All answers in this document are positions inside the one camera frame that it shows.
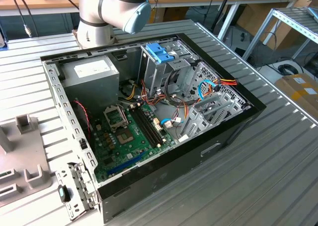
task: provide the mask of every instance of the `blue drive bay latch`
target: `blue drive bay latch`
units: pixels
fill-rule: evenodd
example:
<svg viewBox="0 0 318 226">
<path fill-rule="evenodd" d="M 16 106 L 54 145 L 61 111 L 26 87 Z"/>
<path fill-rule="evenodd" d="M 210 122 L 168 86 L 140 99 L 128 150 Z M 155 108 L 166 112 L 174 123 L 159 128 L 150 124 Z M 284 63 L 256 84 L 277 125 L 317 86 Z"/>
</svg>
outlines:
<svg viewBox="0 0 318 226">
<path fill-rule="evenodd" d="M 148 50 L 160 64 L 174 60 L 174 57 L 169 55 L 165 48 L 161 47 L 158 43 L 147 44 L 146 50 Z"/>
</svg>

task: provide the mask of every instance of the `slotted aluminum tabletop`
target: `slotted aluminum tabletop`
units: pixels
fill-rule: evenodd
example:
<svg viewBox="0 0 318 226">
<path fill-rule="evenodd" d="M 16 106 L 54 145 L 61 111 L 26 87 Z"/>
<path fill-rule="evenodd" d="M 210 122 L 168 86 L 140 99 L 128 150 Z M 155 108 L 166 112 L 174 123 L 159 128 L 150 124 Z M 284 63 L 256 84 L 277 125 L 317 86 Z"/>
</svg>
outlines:
<svg viewBox="0 0 318 226">
<path fill-rule="evenodd" d="M 313 226 L 318 221 L 318 132 L 287 100 L 216 37 L 191 20 L 115 30 L 120 41 L 184 32 L 267 108 L 236 141 L 111 221 L 111 226 Z M 1 225 L 99 226 L 97 210 L 71 223 L 54 172 L 76 161 L 39 57 L 77 50 L 71 34 L 10 41 L 0 52 L 0 122 L 30 113 L 40 122 L 53 179 L 48 189 L 0 208 Z"/>
<path fill-rule="evenodd" d="M 318 44 L 318 22 L 306 8 L 278 8 L 273 10 L 273 16 Z"/>
</svg>

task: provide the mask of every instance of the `workbench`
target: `workbench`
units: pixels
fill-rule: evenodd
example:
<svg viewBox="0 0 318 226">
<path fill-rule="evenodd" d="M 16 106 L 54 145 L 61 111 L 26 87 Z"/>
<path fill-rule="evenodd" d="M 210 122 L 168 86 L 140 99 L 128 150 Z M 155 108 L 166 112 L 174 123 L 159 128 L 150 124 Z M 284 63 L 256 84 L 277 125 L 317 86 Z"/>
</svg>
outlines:
<svg viewBox="0 0 318 226">
<path fill-rule="evenodd" d="M 313 226 L 318 221 L 317 121 L 202 25 L 156 23 L 123 43 L 184 32 L 267 105 L 233 144 L 120 214 L 110 226 Z M 49 188 L 0 208 L 3 225 L 101 226 L 97 210 L 71 223 L 54 172 L 76 162 L 54 106 L 40 56 L 79 49 L 72 34 L 9 42 L 0 52 L 0 122 L 37 117 L 53 180 Z"/>
<path fill-rule="evenodd" d="M 67 0 L 25 0 L 31 9 L 32 14 L 52 14 L 52 13 L 69 13 L 78 12 Z M 79 0 L 72 0 L 78 5 Z M 157 8 L 177 7 L 177 6 L 204 6 L 209 5 L 211 0 L 158 0 Z M 240 4 L 252 3 L 274 3 L 287 2 L 287 7 L 294 6 L 297 0 L 228 0 L 227 4 L 231 5 L 231 9 L 218 35 L 220 40 L 223 40 L 231 21 Z M 27 15 L 27 11 L 21 0 L 17 0 L 22 13 Z M 149 0 L 152 7 L 156 5 L 155 0 Z M 220 5 L 223 0 L 213 0 L 212 5 Z M 12 0 L 0 0 L 0 16 L 19 15 L 16 6 Z"/>
</svg>

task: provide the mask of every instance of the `ram slot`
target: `ram slot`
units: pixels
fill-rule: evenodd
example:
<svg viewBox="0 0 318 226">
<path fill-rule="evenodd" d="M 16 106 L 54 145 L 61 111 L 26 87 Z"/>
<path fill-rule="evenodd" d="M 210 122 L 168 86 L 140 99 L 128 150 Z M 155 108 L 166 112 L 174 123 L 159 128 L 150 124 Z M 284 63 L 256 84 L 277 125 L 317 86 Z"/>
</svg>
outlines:
<svg viewBox="0 0 318 226">
<path fill-rule="evenodd" d="M 158 144 L 163 143 L 159 133 L 148 121 L 147 117 L 141 109 L 133 109 L 130 111 L 130 113 L 153 148 L 157 147 Z"/>
</svg>

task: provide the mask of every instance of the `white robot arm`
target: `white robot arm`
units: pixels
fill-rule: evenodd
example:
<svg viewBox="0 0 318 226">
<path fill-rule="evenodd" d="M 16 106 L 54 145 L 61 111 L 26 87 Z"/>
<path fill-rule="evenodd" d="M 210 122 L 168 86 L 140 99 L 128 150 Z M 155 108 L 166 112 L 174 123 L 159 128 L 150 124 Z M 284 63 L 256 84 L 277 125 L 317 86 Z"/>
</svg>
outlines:
<svg viewBox="0 0 318 226">
<path fill-rule="evenodd" d="M 78 41 L 84 48 L 114 43 L 112 26 L 135 34 L 147 23 L 147 0 L 79 0 Z"/>
</svg>

